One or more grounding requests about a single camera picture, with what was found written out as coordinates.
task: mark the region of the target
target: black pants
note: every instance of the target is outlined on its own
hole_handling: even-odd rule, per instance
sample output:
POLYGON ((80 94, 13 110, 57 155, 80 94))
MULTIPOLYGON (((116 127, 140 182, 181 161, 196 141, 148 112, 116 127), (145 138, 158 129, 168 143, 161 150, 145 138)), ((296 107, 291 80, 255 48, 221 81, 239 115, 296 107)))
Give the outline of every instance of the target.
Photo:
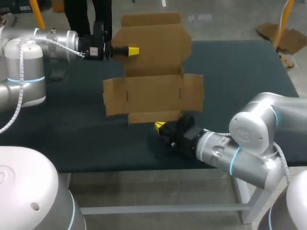
MULTIPOLYGON (((95 8, 95 20, 104 23, 105 31, 112 38, 112 0, 92 0, 95 8)), ((71 30, 79 37, 90 35, 86 0, 64 0, 65 14, 71 30)))

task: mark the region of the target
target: dark green mat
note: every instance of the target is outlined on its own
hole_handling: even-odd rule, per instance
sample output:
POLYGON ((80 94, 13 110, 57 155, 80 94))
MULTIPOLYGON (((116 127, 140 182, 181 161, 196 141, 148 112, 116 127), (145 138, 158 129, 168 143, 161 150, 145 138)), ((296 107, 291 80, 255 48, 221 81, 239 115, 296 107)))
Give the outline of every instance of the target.
MULTIPOLYGON (((204 112, 199 126, 227 132, 232 116, 260 92, 297 97, 282 63, 267 41, 193 43, 184 71, 204 75, 204 112)), ((81 62, 67 66, 69 76, 47 85, 43 105, 22 109, 0 145, 33 148, 60 172, 208 168, 178 156, 158 138, 153 124, 128 127, 126 116, 106 118, 102 80, 123 76, 118 63, 81 62)), ((11 113, 1 114, 1 125, 11 113)), ((307 163, 306 136, 278 132, 288 162, 307 163)))

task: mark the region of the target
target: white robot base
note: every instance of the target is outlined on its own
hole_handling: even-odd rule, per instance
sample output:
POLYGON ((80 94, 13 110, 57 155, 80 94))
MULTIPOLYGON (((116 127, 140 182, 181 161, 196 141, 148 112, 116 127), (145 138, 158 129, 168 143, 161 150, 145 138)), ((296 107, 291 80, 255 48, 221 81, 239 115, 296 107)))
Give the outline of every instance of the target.
POLYGON ((72 194, 43 154, 1 146, 0 162, 0 229, 86 229, 72 194))

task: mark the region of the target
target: open cardboard box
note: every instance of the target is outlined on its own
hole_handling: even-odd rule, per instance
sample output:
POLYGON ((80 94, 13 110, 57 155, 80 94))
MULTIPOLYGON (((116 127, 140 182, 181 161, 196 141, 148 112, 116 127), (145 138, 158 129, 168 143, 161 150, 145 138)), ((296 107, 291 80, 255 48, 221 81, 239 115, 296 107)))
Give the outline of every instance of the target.
MULTIPOLYGON (((257 27, 258 33, 273 42, 278 24, 264 23, 257 27)), ((284 54, 295 54, 307 45, 307 37, 298 30, 285 28, 278 44, 278 50, 284 54)))
POLYGON ((180 14, 123 16, 121 26, 112 46, 139 47, 140 54, 113 58, 124 64, 125 77, 103 81, 106 115, 128 114, 129 123, 145 123, 202 112, 203 76, 184 74, 180 66, 191 53, 180 14))

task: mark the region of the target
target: concrete floor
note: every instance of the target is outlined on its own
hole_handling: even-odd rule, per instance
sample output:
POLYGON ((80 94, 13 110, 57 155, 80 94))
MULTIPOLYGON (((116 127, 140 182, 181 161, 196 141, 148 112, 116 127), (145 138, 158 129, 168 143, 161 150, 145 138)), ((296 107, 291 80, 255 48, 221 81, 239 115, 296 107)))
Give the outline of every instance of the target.
MULTIPOLYGON (((255 28, 264 22, 279 21, 284 0, 113 0, 114 33, 120 17, 139 12, 180 11, 185 28, 194 40, 261 39, 255 28)), ((89 19, 94 8, 89 2, 89 19)), ((69 29, 63 13, 43 12, 47 28, 69 29)), ((16 26, 36 26, 32 14, 18 15, 16 26)), ((307 4, 296 0, 288 28, 307 35, 307 4)), ((295 67, 288 71, 300 96, 307 95, 307 48, 289 56, 295 67)), ((306 169, 291 168, 291 175, 306 169)), ((285 180, 263 208, 263 213, 285 187, 285 180)), ((171 170, 74 174, 71 191, 81 207, 158 204, 233 203, 235 194, 228 174, 220 170, 171 170)), ((257 229, 261 215, 252 226, 242 225, 237 212, 168 213, 86 216, 88 230, 177 229, 251 230, 257 229)))

